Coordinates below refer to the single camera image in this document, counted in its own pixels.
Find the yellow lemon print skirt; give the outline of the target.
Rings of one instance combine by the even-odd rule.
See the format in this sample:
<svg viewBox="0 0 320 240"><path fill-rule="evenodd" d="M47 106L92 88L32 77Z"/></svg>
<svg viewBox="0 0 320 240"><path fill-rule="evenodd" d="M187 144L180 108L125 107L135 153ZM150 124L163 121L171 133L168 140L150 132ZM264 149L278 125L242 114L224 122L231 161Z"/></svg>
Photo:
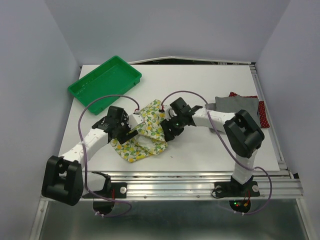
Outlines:
<svg viewBox="0 0 320 240"><path fill-rule="evenodd" d="M135 129L138 135L146 136L152 139L155 144L153 152L148 152L137 143L137 136L128 140L124 144L120 144L116 139L110 142L110 145L115 152L129 163L134 163L147 157L161 154L167 147L168 143L165 141L164 131L161 127L161 122L165 120L165 116L161 109L161 101L153 100L147 106L140 110L140 114L145 119L145 122Z"/></svg>

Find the grey skirt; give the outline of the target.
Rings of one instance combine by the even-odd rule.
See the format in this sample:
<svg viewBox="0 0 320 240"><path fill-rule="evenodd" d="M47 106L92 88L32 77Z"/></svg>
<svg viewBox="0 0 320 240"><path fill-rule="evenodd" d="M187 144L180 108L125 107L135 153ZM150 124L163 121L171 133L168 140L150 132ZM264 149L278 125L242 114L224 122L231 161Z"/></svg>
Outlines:
<svg viewBox="0 0 320 240"><path fill-rule="evenodd" d="M259 115L259 100L254 97L230 96L215 97L215 102L205 105L208 110L222 113L237 113L240 110L247 111L253 120L261 127Z"/></svg>

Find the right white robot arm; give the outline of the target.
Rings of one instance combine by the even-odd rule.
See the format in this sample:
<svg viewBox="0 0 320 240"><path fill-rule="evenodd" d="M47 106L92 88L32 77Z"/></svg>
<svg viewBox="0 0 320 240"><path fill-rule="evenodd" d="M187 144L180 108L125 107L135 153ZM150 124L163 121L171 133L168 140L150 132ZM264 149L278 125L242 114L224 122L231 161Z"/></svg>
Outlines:
<svg viewBox="0 0 320 240"><path fill-rule="evenodd" d="M225 113L200 105L190 107L181 97L170 105L162 105L159 111L164 114L160 125L167 142L179 136L186 126L206 127L217 135L226 134L229 143L223 143L223 146L235 161L234 170L229 181L214 184L213 198L260 196L258 183L253 180L253 170L265 135L247 111Z"/></svg>

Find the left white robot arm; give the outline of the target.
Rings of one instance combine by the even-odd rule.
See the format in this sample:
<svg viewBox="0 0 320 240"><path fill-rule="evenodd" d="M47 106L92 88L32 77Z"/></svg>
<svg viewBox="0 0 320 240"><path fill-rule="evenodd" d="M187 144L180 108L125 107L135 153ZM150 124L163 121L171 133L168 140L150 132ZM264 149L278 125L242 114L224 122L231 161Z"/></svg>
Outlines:
<svg viewBox="0 0 320 240"><path fill-rule="evenodd" d="M61 156L51 156L45 167L42 196L74 206L91 194L99 198L113 197L111 178L102 172L88 171L89 160L112 140L124 144L134 138L136 127L143 123L139 111L133 114L116 106L108 109L107 115L97 121L80 142Z"/></svg>

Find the green plastic tray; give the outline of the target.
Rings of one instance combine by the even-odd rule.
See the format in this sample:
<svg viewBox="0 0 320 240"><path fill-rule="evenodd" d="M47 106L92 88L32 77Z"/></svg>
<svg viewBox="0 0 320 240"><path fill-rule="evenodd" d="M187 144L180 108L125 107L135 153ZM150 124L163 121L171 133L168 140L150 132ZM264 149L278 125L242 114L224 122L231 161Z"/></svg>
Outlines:
<svg viewBox="0 0 320 240"><path fill-rule="evenodd" d="M113 56L75 83L68 91L84 107L106 95L124 95L141 80L142 74L119 56Z"/></svg>

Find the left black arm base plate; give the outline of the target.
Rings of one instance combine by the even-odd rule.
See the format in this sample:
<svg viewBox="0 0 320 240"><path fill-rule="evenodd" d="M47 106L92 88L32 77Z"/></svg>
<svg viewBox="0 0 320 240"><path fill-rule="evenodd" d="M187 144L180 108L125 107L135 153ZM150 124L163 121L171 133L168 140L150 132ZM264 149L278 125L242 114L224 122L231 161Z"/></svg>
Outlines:
<svg viewBox="0 0 320 240"><path fill-rule="evenodd" d="M107 189L94 191L94 193L108 199L126 199L127 186L126 182L112 182Z"/></svg>

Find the aluminium frame rail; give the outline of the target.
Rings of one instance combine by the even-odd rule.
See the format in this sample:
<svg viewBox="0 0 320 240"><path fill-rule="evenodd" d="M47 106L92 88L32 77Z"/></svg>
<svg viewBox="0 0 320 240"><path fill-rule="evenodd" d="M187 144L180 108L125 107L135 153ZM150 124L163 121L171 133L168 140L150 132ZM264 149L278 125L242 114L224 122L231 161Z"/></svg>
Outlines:
<svg viewBox="0 0 320 240"><path fill-rule="evenodd" d="M299 179L287 170L270 171L267 178L255 171L260 196L264 200L272 194L275 199L300 199L304 190ZM217 182L231 179L230 171L110 171L111 181L126 183L126 200L137 201L212 201L212 190Z"/></svg>

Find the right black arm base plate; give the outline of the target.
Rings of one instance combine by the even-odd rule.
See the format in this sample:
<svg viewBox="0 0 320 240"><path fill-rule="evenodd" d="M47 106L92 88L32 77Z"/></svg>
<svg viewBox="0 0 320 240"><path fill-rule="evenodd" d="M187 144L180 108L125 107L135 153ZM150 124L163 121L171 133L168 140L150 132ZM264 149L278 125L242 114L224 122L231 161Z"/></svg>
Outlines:
<svg viewBox="0 0 320 240"><path fill-rule="evenodd" d="M231 181L218 181L214 183L211 195L216 199L259 197L260 189L256 181L239 184Z"/></svg>

